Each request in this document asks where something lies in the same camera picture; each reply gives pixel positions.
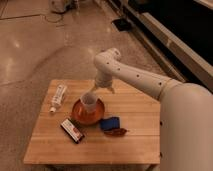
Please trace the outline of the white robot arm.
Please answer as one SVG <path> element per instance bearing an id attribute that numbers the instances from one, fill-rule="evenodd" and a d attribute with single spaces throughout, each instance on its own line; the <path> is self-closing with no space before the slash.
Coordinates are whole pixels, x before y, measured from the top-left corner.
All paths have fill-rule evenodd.
<path id="1" fill-rule="evenodd" d="M 160 102 L 161 171 L 213 171 L 212 92 L 123 64 L 116 48 L 97 54 L 94 65 L 96 87 L 116 77 Z"/>

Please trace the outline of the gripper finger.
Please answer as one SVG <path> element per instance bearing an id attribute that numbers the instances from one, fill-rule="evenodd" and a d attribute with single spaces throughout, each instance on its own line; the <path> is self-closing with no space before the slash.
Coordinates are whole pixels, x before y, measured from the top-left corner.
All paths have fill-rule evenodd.
<path id="1" fill-rule="evenodd" d="M 115 90 L 113 87 L 107 87 L 107 90 L 109 90 L 112 94 L 115 94 Z"/>
<path id="2" fill-rule="evenodd" d="M 96 86 L 96 85 L 94 85 L 92 88 L 91 88 L 91 92 L 94 92 L 94 91 L 96 91 L 98 89 L 98 87 Z"/>

